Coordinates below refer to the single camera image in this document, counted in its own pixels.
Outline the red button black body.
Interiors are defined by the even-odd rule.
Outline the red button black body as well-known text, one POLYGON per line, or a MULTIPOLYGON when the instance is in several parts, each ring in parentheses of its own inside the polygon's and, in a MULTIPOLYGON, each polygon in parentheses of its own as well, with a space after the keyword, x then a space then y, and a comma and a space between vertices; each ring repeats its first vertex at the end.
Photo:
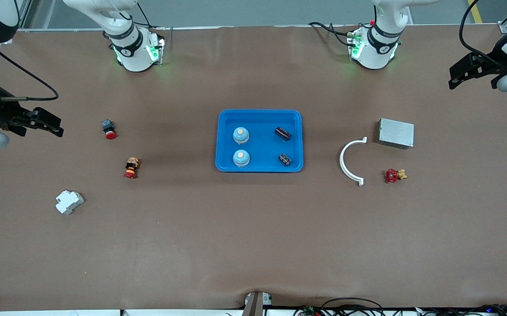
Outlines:
POLYGON ((103 120, 101 122, 102 130, 105 134, 105 138, 108 140, 113 140, 117 138, 117 133, 115 132, 115 126, 113 122, 109 119, 103 120))

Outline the white circuit breaker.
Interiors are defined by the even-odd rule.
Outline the white circuit breaker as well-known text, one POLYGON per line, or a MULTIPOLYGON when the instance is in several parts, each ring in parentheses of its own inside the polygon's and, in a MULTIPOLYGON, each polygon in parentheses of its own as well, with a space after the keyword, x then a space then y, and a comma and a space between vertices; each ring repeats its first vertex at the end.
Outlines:
POLYGON ((69 190, 61 192, 61 194, 56 197, 56 201, 55 208, 63 215, 71 214, 75 208, 85 202, 81 194, 69 190))

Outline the silver metal box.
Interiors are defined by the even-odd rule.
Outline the silver metal box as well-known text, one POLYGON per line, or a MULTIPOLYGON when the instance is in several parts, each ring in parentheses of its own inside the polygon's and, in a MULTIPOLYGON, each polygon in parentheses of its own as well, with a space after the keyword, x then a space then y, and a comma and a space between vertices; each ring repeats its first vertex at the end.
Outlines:
POLYGON ((378 144, 408 150, 414 146, 414 124, 381 118, 378 122, 378 144))

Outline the red yellow emergency stop button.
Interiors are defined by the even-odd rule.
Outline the red yellow emergency stop button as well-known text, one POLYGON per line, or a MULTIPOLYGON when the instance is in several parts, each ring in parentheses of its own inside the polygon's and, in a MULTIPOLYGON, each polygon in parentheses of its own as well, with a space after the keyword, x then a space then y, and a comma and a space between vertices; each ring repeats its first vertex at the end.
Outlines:
POLYGON ((139 169, 140 160, 139 158, 130 157, 125 164, 125 178, 135 179, 137 178, 137 170, 139 169))

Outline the white semicircular pipe clamp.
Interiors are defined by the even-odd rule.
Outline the white semicircular pipe clamp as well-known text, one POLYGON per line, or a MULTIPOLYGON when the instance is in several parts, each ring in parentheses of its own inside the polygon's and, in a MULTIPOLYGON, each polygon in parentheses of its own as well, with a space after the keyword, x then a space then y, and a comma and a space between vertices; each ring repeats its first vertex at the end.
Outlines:
POLYGON ((339 153, 340 170, 342 170, 343 174, 345 176, 347 176, 348 178, 350 178, 350 180, 353 180, 354 182, 356 182, 359 187, 362 187, 364 185, 364 178, 357 176, 356 174, 354 174, 353 172, 351 172, 349 170, 349 168, 346 166, 346 163, 345 163, 345 153, 348 150, 348 148, 350 148, 356 144, 367 144, 367 142, 368 142, 367 137, 353 140, 351 142, 348 142, 339 153))

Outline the blue plastic tray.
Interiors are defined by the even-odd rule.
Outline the blue plastic tray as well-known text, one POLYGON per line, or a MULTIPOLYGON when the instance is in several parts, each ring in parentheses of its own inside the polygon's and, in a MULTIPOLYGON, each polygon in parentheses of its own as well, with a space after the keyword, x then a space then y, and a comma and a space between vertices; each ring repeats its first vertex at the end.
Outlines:
POLYGON ((303 120, 301 114, 290 109, 227 109, 220 112, 217 127, 217 146, 214 164, 222 172, 294 173, 304 167, 303 120), (281 127, 289 132, 290 140, 275 134, 281 127), (233 131, 244 127, 250 132, 245 144, 237 144, 233 131), (246 150, 250 163, 237 167, 233 163, 236 150, 246 150), (278 156, 285 153, 292 165, 283 166, 278 156))

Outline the brown table cover mat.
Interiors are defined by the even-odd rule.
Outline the brown table cover mat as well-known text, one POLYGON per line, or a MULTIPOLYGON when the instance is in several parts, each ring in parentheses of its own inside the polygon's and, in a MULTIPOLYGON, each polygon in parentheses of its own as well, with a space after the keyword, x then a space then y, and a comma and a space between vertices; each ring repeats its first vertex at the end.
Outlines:
POLYGON ((65 133, 0 148, 0 310, 223 309, 250 291, 280 305, 507 304, 507 93, 490 78, 448 88, 465 54, 456 26, 407 28, 380 71, 304 27, 175 30, 143 73, 100 32, 19 32, 2 51, 59 92, 24 106, 65 133), (298 111, 303 169, 219 171, 227 109, 298 111), (414 146, 378 144, 381 118, 414 124, 414 146), (339 153, 363 137, 344 155, 359 187, 339 153), (388 169, 407 178, 388 183, 388 169), (69 215, 64 190, 85 200, 69 215))

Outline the metal bracket with dark post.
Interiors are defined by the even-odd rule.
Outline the metal bracket with dark post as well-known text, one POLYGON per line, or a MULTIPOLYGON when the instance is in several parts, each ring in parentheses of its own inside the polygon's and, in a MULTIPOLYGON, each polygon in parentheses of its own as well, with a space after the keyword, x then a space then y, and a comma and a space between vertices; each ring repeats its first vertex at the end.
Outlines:
POLYGON ((269 316, 269 308, 272 306, 272 294, 261 291, 251 292, 245 298, 241 316, 269 316))

